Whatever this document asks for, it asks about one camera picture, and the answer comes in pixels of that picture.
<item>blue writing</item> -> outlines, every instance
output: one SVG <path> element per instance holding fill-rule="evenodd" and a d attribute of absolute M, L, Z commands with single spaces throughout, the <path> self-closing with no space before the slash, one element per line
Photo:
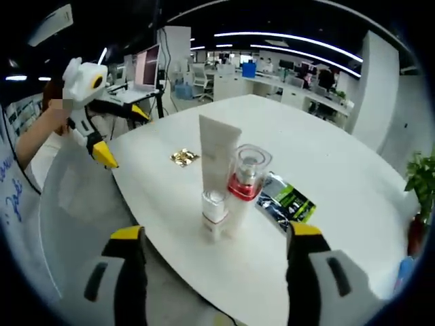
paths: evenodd
<path fill-rule="evenodd" d="M 0 181 L 3 182 L 6 178 L 6 171 L 9 170 L 14 161 L 13 156 L 7 157 L 4 161 L 0 162 Z"/>
<path fill-rule="evenodd" d="M 15 179 L 12 179 L 12 183 L 14 184 L 16 194 L 6 197 L 6 205 L 9 206 L 9 204 L 11 204 L 17 219 L 19 221 L 22 221 L 20 211 L 18 210 L 18 207 L 20 205 L 20 197 L 22 193 L 22 184 L 21 182 Z"/>

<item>red pot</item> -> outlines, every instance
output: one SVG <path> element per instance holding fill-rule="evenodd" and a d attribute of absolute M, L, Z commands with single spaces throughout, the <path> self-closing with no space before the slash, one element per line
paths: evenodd
<path fill-rule="evenodd" d="M 421 249 L 421 243 L 423 242 L 425 232 L 425 224 L 418 218 L 418 215 L 414 217 L 414 220 L 409 224 L 408 229 L 408 255 L 416 256 Z"/>

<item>white round table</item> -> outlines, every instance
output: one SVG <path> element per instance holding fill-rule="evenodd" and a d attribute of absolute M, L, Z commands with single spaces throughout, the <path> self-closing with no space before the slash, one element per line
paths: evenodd
<path fill-rule="evenodd" d="M 240 144 L 270 152 L 270 170 L 317 205 L 309 223 L 367 273 L 378 296 L 391 294 L 406 254 L 403 178 L 343 130 L 254 95 L 170 115 L 109 144 L 120 165 L 113 174 L 132 214 L 191 287 L 249 326 L 287 325 L 285 236 L 255 209 L 237 239 L 208 242 L 201 161 L 181 168 L 169 159 L 183 148 L 201 154 L 199 114 L 240 128 Z"/>

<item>robotic arm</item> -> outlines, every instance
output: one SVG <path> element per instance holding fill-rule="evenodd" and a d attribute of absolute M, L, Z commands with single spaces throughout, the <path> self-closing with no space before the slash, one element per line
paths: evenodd
<path fill-rule="evenodd" d="M 85 106 L 93 102 L 92 109 L 99 113 L 110 113 L 143 123 L 149 122 L 149 117 L 136 105 L 124 104 L 105 93 L 106 66 L 91 62 L 82 63 L 81 58 L 74 58 L 69 62 L 62 78 L 65 82 L 64 105 L 72 109 L 68 125 L 73 131 L 73 138 L 81 146 L 86 146 L 96 161 L 110 168 L 117 168 L 118 163 L 90 121 Z"/>

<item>gold packet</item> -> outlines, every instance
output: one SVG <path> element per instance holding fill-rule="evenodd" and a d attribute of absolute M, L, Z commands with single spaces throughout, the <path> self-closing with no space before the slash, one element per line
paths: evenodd
<path fill-rule="evenodd" d="M 197 158 L 199 158 L 198 155 L 193 154 L 186 148 L 183 148 L 181 151 L 178 151 L 177 153 L 171 155 L 171 160 L 174 161 L 174 163 L 176 163 L 177 165 L 180 165 L 182 168 L 189 165 Z"/>

